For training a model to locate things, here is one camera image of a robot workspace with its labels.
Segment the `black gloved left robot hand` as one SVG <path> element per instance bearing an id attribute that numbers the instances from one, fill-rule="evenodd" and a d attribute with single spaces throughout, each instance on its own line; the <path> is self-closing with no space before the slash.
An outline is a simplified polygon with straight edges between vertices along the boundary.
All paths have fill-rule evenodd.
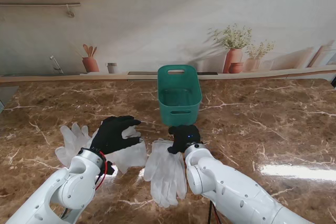
<path id="1" fill-rule="evenodd" d="M 104 155 L 107 155 L 139 144 L 141 142 L 139 136 L 127 139 L 122 137 L 124 130 L 139 124 L 141 124 L 141 121 L 130 115 L 119 117 L 111 116 L 104 119 L 92 140 L 90 150 L 96 153 L 102 152 Z"/>

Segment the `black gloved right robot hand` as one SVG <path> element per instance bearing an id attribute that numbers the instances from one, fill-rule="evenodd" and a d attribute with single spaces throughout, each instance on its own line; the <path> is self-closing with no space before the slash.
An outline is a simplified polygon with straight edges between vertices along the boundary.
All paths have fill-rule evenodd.
<path id="1" fill-rule="evenodd" d="M 167 148 L 171 154 L 184 153 L 193 144 L 200 144 L 201 136 L 195 125 L 179 125 L 169 128 L 169 135 L 173 135 L 173 145 Z"/>

